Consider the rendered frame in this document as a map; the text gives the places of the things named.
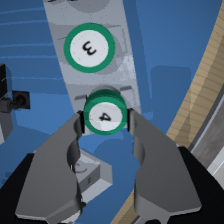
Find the white control box with blue and green buttons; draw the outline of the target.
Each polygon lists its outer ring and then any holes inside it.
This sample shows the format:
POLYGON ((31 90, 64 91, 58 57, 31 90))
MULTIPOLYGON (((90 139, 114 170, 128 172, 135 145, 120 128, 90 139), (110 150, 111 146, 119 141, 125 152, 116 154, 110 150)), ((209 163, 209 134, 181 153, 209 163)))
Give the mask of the white control box with blue and green buttons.
POLYGON ((12 96, 13 100, 8 98, 5 64, 0 64, 0 144, 5 142, 13 130, 12 109, 31 109, 29 92, 12 90, 12 96))

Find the green screw cap with white top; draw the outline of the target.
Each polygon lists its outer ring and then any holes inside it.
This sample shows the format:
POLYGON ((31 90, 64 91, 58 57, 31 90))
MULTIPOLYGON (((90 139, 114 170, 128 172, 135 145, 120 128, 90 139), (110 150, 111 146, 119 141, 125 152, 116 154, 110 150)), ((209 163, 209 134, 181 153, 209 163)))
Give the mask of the green screw cap with white top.
POLYGON ((101 89, 93 92, 84 105, 86 127, 98 135, 112 135, 127 123, 127 106, 116 91, 101 89))

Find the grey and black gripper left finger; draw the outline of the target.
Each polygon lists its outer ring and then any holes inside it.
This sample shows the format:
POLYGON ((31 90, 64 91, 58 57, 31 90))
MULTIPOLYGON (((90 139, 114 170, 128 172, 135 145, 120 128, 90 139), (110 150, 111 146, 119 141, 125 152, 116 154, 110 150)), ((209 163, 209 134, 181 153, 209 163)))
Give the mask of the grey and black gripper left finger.
POLYGON ((0 224, 74 224, 83 212, 74 168, 82 134, 79 110, 27 154, 0 189, 0 224))

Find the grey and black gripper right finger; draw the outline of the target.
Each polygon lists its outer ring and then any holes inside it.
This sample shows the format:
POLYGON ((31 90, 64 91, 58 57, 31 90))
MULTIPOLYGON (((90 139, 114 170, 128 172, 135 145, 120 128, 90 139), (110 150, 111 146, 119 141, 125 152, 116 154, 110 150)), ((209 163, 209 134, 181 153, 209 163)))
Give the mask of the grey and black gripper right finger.
POLYGON ((224 190, 185 146, 133 108, 127 109, 127 131, 134 131, 133 155, 141 166, 135 174, 136 214, 161 224, 224 224, 224 190))

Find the blue work mat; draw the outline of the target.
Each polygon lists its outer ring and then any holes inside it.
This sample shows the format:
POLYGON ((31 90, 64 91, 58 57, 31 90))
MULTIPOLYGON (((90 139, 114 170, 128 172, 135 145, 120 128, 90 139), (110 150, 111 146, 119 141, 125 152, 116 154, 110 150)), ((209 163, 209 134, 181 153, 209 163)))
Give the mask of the blue work mat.
MULTIPOLYGON (((141 115, 167 134, 199 67, 223 0, 122 0, 141 115)), ((0 189, 74 111, 43 0, 0 0, 0 64, 8 98, 27 91, 31 109, 12 109, 13 130, 0 144, 0 189)), ((133 136, 91 134, 80 149, 112 166, 113 184, 86 203, 74 224, 110 224, 134 189, 140 167, 133 136)))

